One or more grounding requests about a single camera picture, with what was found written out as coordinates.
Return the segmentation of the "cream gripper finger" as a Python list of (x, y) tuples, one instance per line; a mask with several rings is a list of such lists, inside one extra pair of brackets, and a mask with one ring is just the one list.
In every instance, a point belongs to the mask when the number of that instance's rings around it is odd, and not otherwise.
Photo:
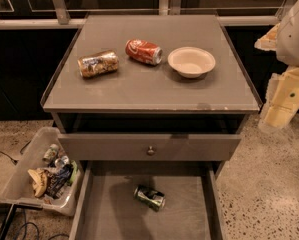
[(275, 51), (276, 50), (276, 37), (280, 24), (276, 24), (265, 35), (259, 38), (254, 47), (263, 51)]
[(258, 127), (262, 131), (281, 130), (298, 110), (299, 67), (289, 66), (284, 73), (273, 73), (269, 79)]

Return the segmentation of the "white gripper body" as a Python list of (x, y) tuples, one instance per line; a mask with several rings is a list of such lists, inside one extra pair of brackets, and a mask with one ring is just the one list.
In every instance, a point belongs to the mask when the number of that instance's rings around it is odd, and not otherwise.
[(276, 38), (277, 59), (299, 66), (299, 0), (280, 22)]

